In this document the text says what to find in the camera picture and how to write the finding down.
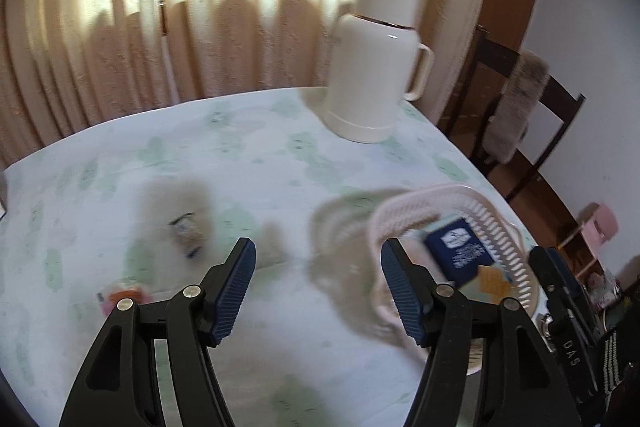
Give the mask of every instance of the white tablecloth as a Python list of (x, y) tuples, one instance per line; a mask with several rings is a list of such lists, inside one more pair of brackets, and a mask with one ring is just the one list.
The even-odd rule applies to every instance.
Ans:
[[(103, 286), (135, 279), (167, 298), (241, 236), (256, 244), (257, 270), (231, 336), (211, 351), (236, 425), (402, 425), (422, 368), (370, 307), (367, 217), (388, 196), (453, 180), (522, 224), (408, 103), (392, 138), (357, 144), (323, 126), (322, 97), (301, 88), (184, 103), (7, 169), (0, 367), (39, 425), (58, 425), (104, 320)], [(185, 212), (209, 237), (193, 260), (167, 227)], [(166, 344), (157, 352), (167, 425), (179, 425)]]

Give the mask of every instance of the wooden chair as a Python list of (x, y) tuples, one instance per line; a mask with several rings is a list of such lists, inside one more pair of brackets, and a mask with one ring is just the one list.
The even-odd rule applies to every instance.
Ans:
[[(488, 31), (482, 28), (482, 26), (478, 26), (477, 31), (479, 32), (478, 44), (476, 44), (476, 50), (474, 52), (471, 65), (469, 66), (465, 80), (463, 81), (462, 89), (460, 90), (460, 97), (453, 108), (451, 119), (445, 130), (447, 137), (450, 137), (453, 127), (456, 124), (456, 120), (460, 116), (460, 112), (462, 111), (463, 104), (465, 103), (465, 99), (471, 87), (471, 81), (476, 73), (478, 64), (482, 63), (505, 78), (509, 78), (516, 61), (518, 60), (518, 56), (520, 55), (518, 52), (510, 50), (497, 42), (490, 41), (487, 38)], [(479, 169), (479, 171), (482, 172), (482, 174), (484, 174), (484, 176), (488, 176), (497, 165), (497, 162), (492, 159), (484, 149), (482, 149), (482, 138), (484, 137), (484, 132), (486, 131), (486, 127), (489, 124), (491, 117), (495, 114), (500, 98), (501, 95), (496, 96), (487, 106), (484, 115), (482, 115), (480, 129), (476, 136), (473, 152), (470, 156), (471, 162)], [(546, 149), (540, 157), (524, 174), (523, 178), (516, 184), (513, 190), (509, 192), (505, 198), (507, 201), (513, 200), (513, 198), (516, 197), (516, 195), (538, 173), (542, 164), (556, 148), (558, 142), (562, 139), (562, 136), (564, 136), (564, 133), (566, 133), (567, 129), (569, 129), (569, 126), (574, 121), (575, 115), (584, 103), (584, 96), (580, 94), (578, 98), (572, 97), (572, 95), (564, 89), (564, 87), (562, 87), (554, 77), (550, 77), (542, 97), (540, 98), (540, 103), (556, 115), (556, 117), (562, 121), (562, 125), (546, 146)]]

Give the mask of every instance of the child's chair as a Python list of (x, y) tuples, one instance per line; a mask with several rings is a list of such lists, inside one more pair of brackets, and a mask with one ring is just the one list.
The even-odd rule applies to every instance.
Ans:
[(591, 253), (591, 261), (582, 268), (576, 275), (580, 279), (582, 275), (593, 266), (598, 259), (600, 247), (618, 233), (618, 220), (606, 204), (600, 204), (591, 214), (591, 217), (583, 222), (569, 236), (558, 245), (558, 250), (564, 248), (576, 235), (580, 234), (585, 245)]

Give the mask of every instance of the silver screw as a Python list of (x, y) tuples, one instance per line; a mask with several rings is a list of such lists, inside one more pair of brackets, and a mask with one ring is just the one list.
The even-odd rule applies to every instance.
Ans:
[(128, 297), (118, 301), (118, 309), (121, 312), (127, 311), (132, 306), (133, 306), (133, 301), (131, 299), (129, 299)]
[(518, 311), (518, 308), (520, 307), (520, 303), (516, 301), (516, 299), (513, 299), (511, 297), (507, 297), (504, 300), (503, 305), (505, 308), (507, 308), (511, 312)]
[(453, 295), (453, 288), (448, 284), (438, 284), (436, 287), (436, 293), (440, 297), (450, 297)]
[(187, 288), (182, 290), (182, 295), (190, 299), (193, 299), (194, 297), (197, 297), (198, 295), (200, 295), (200, 286), (198, 286), (197, 284), (192, 284), (191, 286), (187, 286)]

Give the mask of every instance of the thermos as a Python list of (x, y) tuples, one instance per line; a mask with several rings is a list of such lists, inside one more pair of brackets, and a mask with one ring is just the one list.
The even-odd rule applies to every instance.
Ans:
[[(357, 0), (334, 32), (322, 119), (356, 142), (385, 140), (394, 131), (402, 99), (421, 97), (433, 52), (414, 29), (418, 0)], [(413, 89), (406, 92), (420, 50)]]

